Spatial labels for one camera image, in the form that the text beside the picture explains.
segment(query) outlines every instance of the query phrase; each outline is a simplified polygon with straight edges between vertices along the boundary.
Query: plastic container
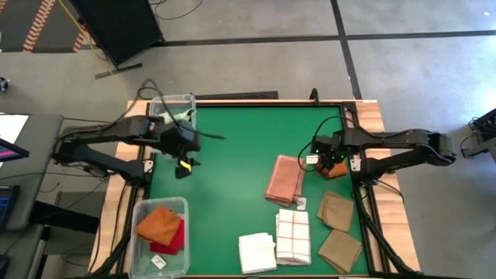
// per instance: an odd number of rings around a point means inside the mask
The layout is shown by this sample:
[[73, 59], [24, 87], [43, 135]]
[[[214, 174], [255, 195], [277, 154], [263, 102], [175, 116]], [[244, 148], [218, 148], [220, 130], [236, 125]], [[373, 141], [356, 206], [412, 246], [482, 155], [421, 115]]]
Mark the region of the plastic container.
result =
[[[174, 115], [186, 112], [189, 109], [196, 109], [196, 99], [190, 94], [164, 96], [164, 101], [170, 112]], [[159, 116], [165, 112], [167, 111], [162, 103], [162, 99], [160, 97], [153, 98], [150, 105], [150, 115]], [[193, 128], [196, 128], [196, 114], [191, 117], [191, 125]], [[151, 150], [151, 152], [160, 153], [159, 150], [155, 149]], [[189, 153], [188, 155], [189, 157], [194, 157], [195, 153]]]
[[[162, 205], [184, 220], [184, 247], [177, 255], [157, 254], [150, 252], [150, 243], [136, 234], [136, 226], [145, 219], [158, 205]], [[133, 258], [129, 271], [130, 279], [172, 279], [183, 277], [188, 272], [189, 255], [189, 219], [188, 202], [182, 197], [156, 198], [143, 200], [134, 206], [131, 243], [133, 244]], [[159, 255], [167, 265], [159, 269], [151, 259]]]

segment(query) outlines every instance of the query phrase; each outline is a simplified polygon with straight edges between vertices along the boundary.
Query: green table surface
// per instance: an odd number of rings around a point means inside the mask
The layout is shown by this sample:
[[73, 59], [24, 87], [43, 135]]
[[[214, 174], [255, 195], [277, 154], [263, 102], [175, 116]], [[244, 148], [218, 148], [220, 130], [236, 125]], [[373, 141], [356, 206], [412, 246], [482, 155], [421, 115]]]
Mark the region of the green table surface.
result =
[[[175, 161], [157, 156], [150, 198], [183, 197], [189, 204], [190, 275], [241, 274], [238, 238], [269, 233], [276, 241], [275, 215], [283, 208], [264, 198], [279, 154], [296, 157], [319, 123], [338, 116], [337, 107], [242, 107], [199, 108], [197, 129], [225, 136], [225, 140], [201, 138], [196, 158], [201, 166], [181, 180], [174, 177]], [[329, 120], [319, 134], [342, 129], [340, 119]], [[277, 266], [262, 274], [337, 274], [318, 254], [331, 229], [317, 216], [324, 192], [351, 198], [349, 175], [325, 181], [305, 174], [303, 196], [307, 198], [312, 264]], [[357, 211], [350, 235], [362, 242]], [[362, 251], [350, 272], [367, 274]]]

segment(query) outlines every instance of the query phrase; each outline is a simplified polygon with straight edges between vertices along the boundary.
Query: yellow tag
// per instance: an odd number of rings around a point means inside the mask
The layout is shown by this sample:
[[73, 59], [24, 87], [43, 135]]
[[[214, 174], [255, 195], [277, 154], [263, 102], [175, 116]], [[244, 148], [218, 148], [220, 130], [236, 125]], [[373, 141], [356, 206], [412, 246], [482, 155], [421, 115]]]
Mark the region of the yellow tag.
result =
[[183, 166], [183, 167], [186, 167], [188, 169], [188, 171], [191, 172], [191, 165], [190, 164], [184, 162], [183, 160], [180, 160], [179, 164], [181, 164], [181, 166]]

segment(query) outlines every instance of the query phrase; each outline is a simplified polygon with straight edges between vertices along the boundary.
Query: computer screen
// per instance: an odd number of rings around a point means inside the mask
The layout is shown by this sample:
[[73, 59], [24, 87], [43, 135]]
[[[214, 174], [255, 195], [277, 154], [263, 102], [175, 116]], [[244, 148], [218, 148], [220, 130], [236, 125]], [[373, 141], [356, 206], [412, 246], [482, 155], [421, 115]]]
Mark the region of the computer screen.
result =
[[0, 139], [0, 162], [25, 158], [29, 156], [29, 151]]

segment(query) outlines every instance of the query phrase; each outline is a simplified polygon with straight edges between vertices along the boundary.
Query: small white card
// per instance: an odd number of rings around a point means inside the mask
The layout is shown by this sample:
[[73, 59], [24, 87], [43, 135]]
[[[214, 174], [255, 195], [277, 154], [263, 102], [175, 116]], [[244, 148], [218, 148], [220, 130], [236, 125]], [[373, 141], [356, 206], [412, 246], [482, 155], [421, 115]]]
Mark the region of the small white card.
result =
[[300, 197], [296, 200], [296, 210], [304, 211], [307, 208], [307, 198]]
[[305, 162], [306, 164], [317, 164], [319, 162], [319, 155], [308, 155]]
[[159, 255], [153, 256], [152, 263], [155, 264], [155, 266], [158, 267], [158, 269], [162, 269], [167, 265], [165, 260], [163, 260]]

